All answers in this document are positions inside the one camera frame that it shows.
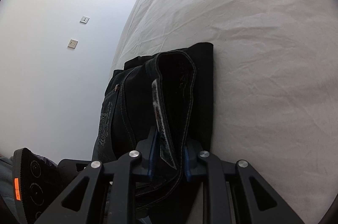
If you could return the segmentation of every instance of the round metal bolt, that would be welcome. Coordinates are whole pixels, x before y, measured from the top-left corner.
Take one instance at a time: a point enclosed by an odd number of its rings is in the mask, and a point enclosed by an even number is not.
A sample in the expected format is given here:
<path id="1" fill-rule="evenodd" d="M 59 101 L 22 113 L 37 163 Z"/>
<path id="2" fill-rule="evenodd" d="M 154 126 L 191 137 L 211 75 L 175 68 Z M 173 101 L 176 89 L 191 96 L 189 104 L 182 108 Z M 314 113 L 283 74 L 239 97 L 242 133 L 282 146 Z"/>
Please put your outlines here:
<path id="1" fill-rule="evenodd" d="M 130 157 L 138 157 L 140 155 L 139 151 L 131 151 L 129 152 Z"/>
<path id="2" fill-rule="evenodd" d="M 100 161 L 93 161 L 90 166 L 92 168 L 98 168 L 99 166 L 101 166 L 101 162 Z"/>
<path id="3" fill-rule="evenodd" d="M 200 151 L 199 152 L 199 156 L 202 157 L 202 158 L 207 158 L 209 157 L 210 153 L 209 151 Z"/>
<path id="4" fill-rule="evenodd" d="M 247 166 L 249 166 L 249 163 L 246 162 L 245 160 L 239 160 L 238 165 L 242 168 L 246 168 Z"/>

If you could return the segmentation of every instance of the white bed sheet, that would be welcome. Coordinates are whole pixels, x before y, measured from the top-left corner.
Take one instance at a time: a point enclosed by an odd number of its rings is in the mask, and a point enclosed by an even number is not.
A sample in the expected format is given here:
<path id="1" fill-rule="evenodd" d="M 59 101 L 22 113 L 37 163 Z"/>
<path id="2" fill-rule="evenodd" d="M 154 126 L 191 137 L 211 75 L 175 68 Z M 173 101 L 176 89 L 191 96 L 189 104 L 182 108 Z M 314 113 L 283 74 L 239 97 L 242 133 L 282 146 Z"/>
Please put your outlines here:
<path id="1" fill-rule="evenodd" d="M 212 152 L 318 223 L 338 193 L 338 0 L 137 0 L 112 71 L 198 42 L 214 44 Z"/>

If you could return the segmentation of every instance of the wall plate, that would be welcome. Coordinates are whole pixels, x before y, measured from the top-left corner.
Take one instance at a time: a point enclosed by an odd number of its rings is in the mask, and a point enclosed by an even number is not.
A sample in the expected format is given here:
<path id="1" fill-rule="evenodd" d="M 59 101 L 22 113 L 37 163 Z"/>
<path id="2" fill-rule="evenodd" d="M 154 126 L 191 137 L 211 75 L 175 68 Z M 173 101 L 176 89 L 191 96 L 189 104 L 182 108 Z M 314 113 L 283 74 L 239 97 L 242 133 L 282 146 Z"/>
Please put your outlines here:
<path id="1" fill-rule="evenodd" d="M 89 20 L 88 17 L 83 16 L 82 19 L 80 20 L 80 22 L 87 23 L 88 20 Z"/>
<path id="2" fill-rule="evenodd" d="M 70 48 L 75 48 L 77 45 L 77 41 L 75 40 L 70 40 L 69 44 L 68 44 L 68 47 Z"/>

